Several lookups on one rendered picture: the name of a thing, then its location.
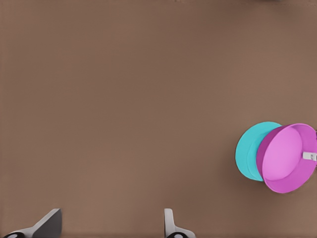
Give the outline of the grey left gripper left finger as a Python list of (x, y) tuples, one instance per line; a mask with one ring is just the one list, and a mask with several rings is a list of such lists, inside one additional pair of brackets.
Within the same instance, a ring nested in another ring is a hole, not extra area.
[(32, 227), (16, 230), (3, 238), (60, 238), (62, 210), (54, 208)]

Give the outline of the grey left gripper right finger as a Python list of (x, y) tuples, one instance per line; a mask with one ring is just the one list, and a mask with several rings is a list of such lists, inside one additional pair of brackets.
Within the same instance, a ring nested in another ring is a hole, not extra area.
[(164, 238), (196, 238), (196, 235), (187, 229), (175, 225), (173, 211), (164, 209)]

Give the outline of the pink plate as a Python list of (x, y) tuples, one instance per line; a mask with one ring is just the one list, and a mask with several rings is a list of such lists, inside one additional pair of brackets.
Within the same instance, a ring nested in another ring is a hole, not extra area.
[(303, 159), (303, 152), (317, 153), (317, 134), (310, 125), (295, 123), (272, 130), (257, 151), (257, 167), (267, 187), (289, 193), (307, 182), (317, 160)]

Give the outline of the blue plate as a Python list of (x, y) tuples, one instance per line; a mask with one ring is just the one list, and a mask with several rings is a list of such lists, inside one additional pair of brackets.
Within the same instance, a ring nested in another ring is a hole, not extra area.
[(263, 139), (274, 129), (282, 125), (272, 121), (257, 123), (248, 128), (240, 137), (235, 162), (240, 173), (251, 180), (263, 182), (257, 168), (257, 151)]

